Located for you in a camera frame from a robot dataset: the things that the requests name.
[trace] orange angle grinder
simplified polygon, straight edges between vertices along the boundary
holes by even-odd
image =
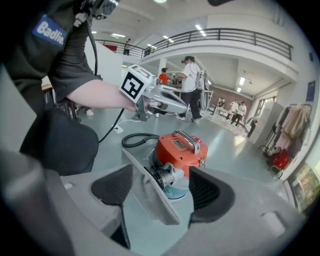
[[[135,136],[145,138],[134,144],[126,140]],[[149,156],[148,172],[171,200],[179,200],[189,192],[189,167],[204,166],[207,160],[208,146],[200,138],[183,130],[158,136],[150,133],[134,133],[122,140],[122,146],[133,148],[144,144],[147,140],[158,139],[155,149]]]

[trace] gray floor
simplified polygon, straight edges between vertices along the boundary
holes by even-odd
[[[81,114],[82,123],[92,127],[99,138],[112,126],[117,118],[119,109],[93,109],[94,116]],[[125,111],[122,120],[129,120],[133,114]],[[208,146],[206,167],[235,176],[258,180],[264,184],[273,182],[273,174],[268,170],[266,159],[261,152],[242,136],[241,129],[235,129],[221,122],[221,125],[203,118],[199,125],[190,122],[190,115],[186,121],[180,121],[174,115],[165,115],[148,122],[124,121],[120,124],[123,133],[111,134],[100,144],[93,171],[98,172],[121,164],[121,140],[132,133],[152,133],[164,135],[176,129],[182,129],[201,138]],[[154,147],[154,141],[128,150],[143,165],[147,164],[148,154]],[[124,205],[125,221],[132,251],[145,256],[158,256],[179,240],[188,229],[193,202],[190,194],[174,206],[179,212],[183,224],[179,226],[165,226],[145,216],[141,208],[128,197]]]

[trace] person in white shirt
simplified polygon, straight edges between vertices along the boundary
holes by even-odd
[[[244,101],[242,101],[241,105],[239,106],[239,108],[238,108],[238,110],[236,112],[236,114],[232,118],[231,124],[233,124],[236,121],[236,125],[235,126],[238,127],[240,119],[242,119],[246,115],[246,112],[247,112],[246,104],[245,104]]]
[[[201,70],[200,67],[195,63],[195,57],[193,56],[186,56],[181,62],[185,64],[185,67],[182,73],[175,76],[173,80],[182,80],[181,99],[186,105],[190,104],[192,122],[198,124],[199,120],[202,118],[198,106],[201,91],[196,88],[196,80],[198,73]],[[179,114],[176,116],[176,118],[184,121],[186,120],[186,113]]]
[[[238,104],[238,99],[236,98],[234,101],[232,101],[231,103],[230,103],[230,112],[232,112],[233,113],[233,115],[235,115],[236,113],[237,113],[237,110],[238,110],[238,108],[239,108],[239,104]],[[227,115],[227,117],[226,117],[226,119],[225,119],[225,122],[228,122],[229,121],[229,118],[230,118],[230,116],[231,116],[231,114],[228,114]]]

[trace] white cable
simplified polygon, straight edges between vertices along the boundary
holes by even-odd
[[[141,122],[140,120],[122,120],[121,122],[118,122],[117,125],[120,125],[124,121],[132,121],[132,122],[135,122],[135,123]]]

